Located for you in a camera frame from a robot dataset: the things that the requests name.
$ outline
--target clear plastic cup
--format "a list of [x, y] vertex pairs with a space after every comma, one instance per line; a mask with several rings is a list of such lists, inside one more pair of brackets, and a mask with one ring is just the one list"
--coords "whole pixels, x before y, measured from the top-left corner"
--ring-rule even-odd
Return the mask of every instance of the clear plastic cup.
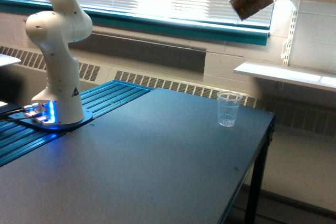
[[233, 127], [236, 122], [240, 101], [243, 96], [229, 91], [217, 93], [218, 123], [224, 127]]

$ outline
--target cable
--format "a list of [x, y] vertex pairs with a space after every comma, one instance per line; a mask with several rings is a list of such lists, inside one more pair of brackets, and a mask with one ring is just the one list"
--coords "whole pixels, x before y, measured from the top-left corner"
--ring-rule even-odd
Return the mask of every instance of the cable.
[[43, 113], [38, 113], [32, 116], [26, 116], [25, 118], [1, 119], [0, 122], [15, 122], [15, 121], [24, 120], [24, 119], [38, 118], [40, 116], [43, 116]]
[[33, 110], [37, 109], [38, 106], [39, 106], [38, 103], [29, 104], [29, 105], [23, 106], [21, 109], [11, 110], [11, 111], [5, 112], [3, 114], [0, 114], [0, 118], [7, 117], [9, 115], [16, 114], [16, 113], [19, 113], [19, 112], [33, 111]]
[[8, 112], [5, 112], [5, 113], [1, 114], [0, 118], [6, 117], [6, 116], [9, 116], [9, 115], [12, 115], [12, 114], [16, 114], [16, 113], [19, 113], [19, 112], [24, 112], [24, 111], [25, 111], [24, 109], [11, 110], [11, 111], [8, 111]]

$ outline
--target heating vent grille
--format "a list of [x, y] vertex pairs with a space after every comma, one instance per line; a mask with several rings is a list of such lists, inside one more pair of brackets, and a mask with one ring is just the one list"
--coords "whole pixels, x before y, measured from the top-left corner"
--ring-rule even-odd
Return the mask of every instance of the heating vent grille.
[[[20, 65], [46, 70], [46, 62], [42, 54], [19, 50], [16, 48], [0, 47], [0, 54], [16, 57], [21, 60]], [[79, 63], [79, 78], [82, 80], [95, 81], [100, 70], [100, 66], [87, 63]]]
[[[157, 77], [124, 71], [117, 71], [115, 79], [151, 88], [170, 89], [211, 99], [217, 99], [217, 92], [220, 91], [220, 89], [211, 89], [207, 86], [163, 80]], [[244, 94], [241, 104], [243, 106], [273, 112], [276, 115], [277, 124], [283, 126], [328, 136], [336, 135], [336, 112], [328, 109], [312, 109], [310, 106], [293, 105], [290, 101], [284, 103], [261, 100], [246, 94]]]

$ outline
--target black cable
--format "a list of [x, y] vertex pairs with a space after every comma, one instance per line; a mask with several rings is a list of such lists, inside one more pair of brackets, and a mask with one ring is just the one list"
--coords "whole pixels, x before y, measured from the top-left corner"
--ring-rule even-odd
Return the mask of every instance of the black cable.
[[40, 116], [43, 116], [43, 113], [38, 113], [32, 116], [27, 116], [25, 118], [1, 119], [0, 122], [15, 122], [15, 121], [23, 120], [23, 119], [38, 118]]
[[19, 112], [24, 112], [24, 111], [25, 111], [24, 109], [11, 110], [11, 111], [5, 112], [3, 114], [0, 114], [0, 118], [6, 117], [6, 116], [9, 116], [9, 115], [12, 115], [12, 114], [16, 114], [16, 113], [19, 113]]

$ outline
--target brown contents in bag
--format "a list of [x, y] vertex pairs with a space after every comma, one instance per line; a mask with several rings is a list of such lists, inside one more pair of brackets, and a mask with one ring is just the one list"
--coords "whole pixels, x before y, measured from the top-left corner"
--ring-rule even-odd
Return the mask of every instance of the brown contents in bag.
[[274, 0], [230, 0], [230, 3], [239, 18], [243, 21], [274, 3]]

